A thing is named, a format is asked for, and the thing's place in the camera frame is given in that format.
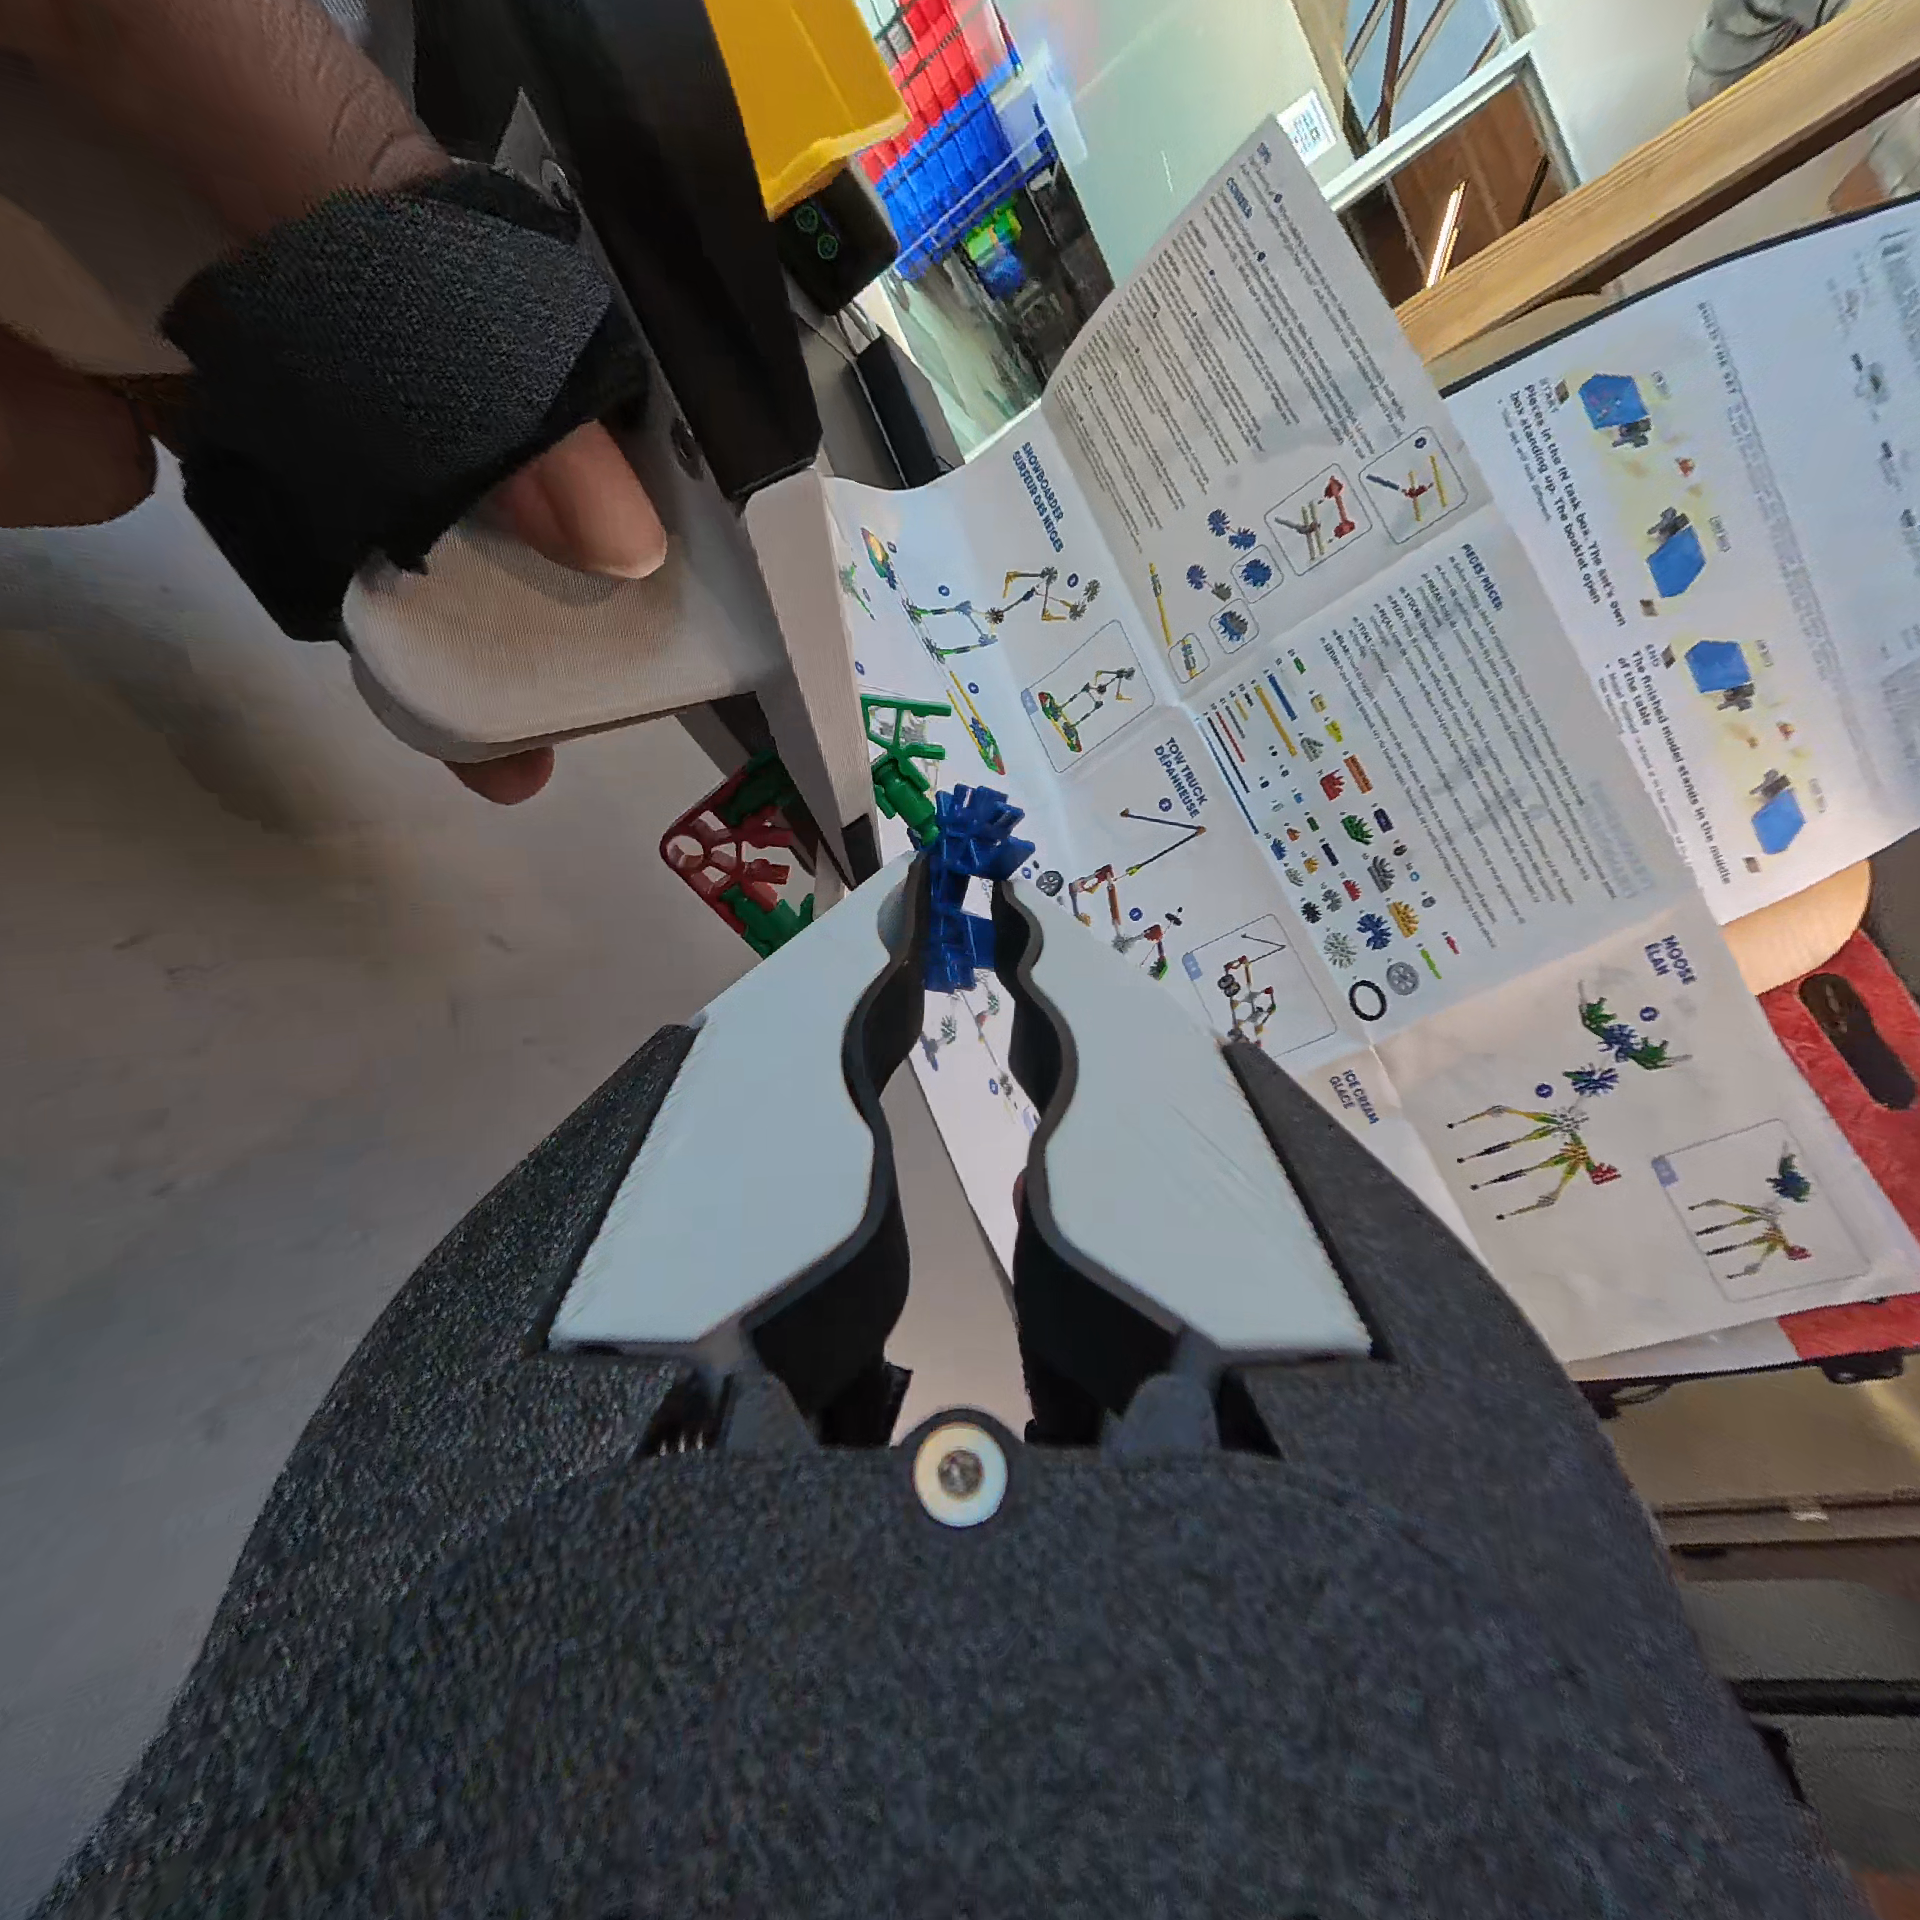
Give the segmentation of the grey desk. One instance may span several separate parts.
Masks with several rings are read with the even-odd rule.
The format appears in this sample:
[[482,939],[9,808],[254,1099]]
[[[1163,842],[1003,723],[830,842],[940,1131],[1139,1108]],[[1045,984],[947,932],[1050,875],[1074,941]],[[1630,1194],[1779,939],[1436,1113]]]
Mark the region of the grey desk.
[[186,511],[4,535],[3,1901],[191,1667],[395,1288],[750,962],[673,881],[681,723],[495,808],[284,641]]

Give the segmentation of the yellow parts bin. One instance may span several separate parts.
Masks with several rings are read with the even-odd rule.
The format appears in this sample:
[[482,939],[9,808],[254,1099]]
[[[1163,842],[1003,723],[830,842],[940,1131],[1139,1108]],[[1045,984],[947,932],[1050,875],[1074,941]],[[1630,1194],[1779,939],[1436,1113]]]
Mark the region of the yellow parts bin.
[[908,125],[855,2],[705,2],[770,219]]

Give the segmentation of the small black device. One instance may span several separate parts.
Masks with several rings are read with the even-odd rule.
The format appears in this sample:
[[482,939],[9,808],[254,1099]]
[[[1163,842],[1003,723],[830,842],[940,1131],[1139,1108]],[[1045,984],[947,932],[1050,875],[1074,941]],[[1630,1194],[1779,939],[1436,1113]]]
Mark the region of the small black device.
[[876,331],[852,369],[906,490],[923,490],[965,465],[938,389],[892,333]]

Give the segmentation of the green red toy connector assembly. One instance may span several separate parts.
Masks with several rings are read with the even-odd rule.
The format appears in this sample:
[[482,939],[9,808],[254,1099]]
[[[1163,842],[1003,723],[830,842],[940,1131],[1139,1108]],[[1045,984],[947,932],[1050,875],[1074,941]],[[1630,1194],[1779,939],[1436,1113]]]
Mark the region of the green red toy connector assembly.
[[659,839],[660,863],[738,936],[770,957],[814,921],[819,847],[799,788],[774,749],[745,760]]

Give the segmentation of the red blue stacked bins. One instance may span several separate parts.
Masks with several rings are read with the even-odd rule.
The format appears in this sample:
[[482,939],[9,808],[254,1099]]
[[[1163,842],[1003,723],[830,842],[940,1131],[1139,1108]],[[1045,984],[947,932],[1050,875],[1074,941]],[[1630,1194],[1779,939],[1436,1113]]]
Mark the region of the red blue stacked bins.
[[1059,151],[995,2],[877,4],[873,42],[906,124],[857,168],[893,228],[895,276],[922,282]]

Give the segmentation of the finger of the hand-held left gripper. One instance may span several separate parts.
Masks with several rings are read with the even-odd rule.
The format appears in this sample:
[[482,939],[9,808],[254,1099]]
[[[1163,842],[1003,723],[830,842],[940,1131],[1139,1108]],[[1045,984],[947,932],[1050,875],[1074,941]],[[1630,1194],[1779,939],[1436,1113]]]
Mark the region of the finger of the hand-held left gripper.
[[759,690],[774,748],[838,877],[877,872],[876,801],[843,617],[828,471],[755,495],[742,511],[778,627],[780,666]]

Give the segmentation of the fold-out toy instruction sheet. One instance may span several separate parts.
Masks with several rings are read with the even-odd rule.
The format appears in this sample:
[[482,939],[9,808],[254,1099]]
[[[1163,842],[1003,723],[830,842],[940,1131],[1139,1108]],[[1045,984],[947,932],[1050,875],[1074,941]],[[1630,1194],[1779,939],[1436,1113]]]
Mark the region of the fold-out toy instruction sheet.
[[1561,1360],[1916,1291],[1276,114],[927,487],[828,480],[861,693],[1220,1040],[1404,1146]]

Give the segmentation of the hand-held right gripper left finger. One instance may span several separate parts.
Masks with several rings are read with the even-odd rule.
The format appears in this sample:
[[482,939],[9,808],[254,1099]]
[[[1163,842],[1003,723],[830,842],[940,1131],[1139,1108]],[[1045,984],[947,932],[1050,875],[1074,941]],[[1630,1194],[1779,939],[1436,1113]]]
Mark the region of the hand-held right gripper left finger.
[[916,1051],[923,867],[885,867],[718,994],[549,1323],[555,1353],[846,1387],[906,1305],[881,1095]]

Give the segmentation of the red toy box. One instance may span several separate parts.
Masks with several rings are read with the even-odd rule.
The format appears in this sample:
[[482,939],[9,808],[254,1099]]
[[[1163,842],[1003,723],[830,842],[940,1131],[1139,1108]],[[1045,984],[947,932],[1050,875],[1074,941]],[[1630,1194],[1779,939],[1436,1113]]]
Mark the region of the red toy box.
[[1918,1007],[1866,930],[1759,997],[1791,1066],[1918,1233]]

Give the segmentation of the printed task card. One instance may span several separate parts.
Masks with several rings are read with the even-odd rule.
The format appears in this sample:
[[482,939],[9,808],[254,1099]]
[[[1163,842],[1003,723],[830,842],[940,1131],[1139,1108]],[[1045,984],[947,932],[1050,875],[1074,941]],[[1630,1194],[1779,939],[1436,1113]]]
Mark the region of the printed task card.
[[1444,397],[1716,921],[1916,831],[1916,197]]

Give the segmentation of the person's left hand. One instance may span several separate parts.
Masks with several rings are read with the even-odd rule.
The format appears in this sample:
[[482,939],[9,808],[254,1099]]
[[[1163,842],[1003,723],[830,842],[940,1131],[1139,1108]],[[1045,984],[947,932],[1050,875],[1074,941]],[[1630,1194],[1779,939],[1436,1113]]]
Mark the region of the person's left hand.
[[161,163],[230,237],[161,315],[179,381],[4,324],[4,529],[149,501],[157,447],[292,637],[338,641],[372,560],[486,513],[586,577],[668,532],[605,415],[645,365],[574,218],[459,163],[319,4],[4,4],[4,64]]

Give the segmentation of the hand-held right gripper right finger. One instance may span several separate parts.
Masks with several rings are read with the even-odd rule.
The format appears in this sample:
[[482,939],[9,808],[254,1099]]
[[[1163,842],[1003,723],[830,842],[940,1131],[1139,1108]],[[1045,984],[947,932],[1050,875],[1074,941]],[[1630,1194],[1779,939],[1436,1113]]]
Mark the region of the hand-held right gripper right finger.
[[995,885],[1010,1068],[1037,1128],[1021,1359],[1070,1387],[1361,1360],[1372,1332],[1223,1044],[1021,881]]

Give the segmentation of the black digital clock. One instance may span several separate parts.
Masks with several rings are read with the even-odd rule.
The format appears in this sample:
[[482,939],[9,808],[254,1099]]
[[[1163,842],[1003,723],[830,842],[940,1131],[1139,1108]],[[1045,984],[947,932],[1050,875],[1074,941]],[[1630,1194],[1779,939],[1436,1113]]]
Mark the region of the black digital clock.
[[846,186],[834,178],[772,219],[783,274],[823,315],[851,307],[892,261],[886,225],[876,228],[873,208]]

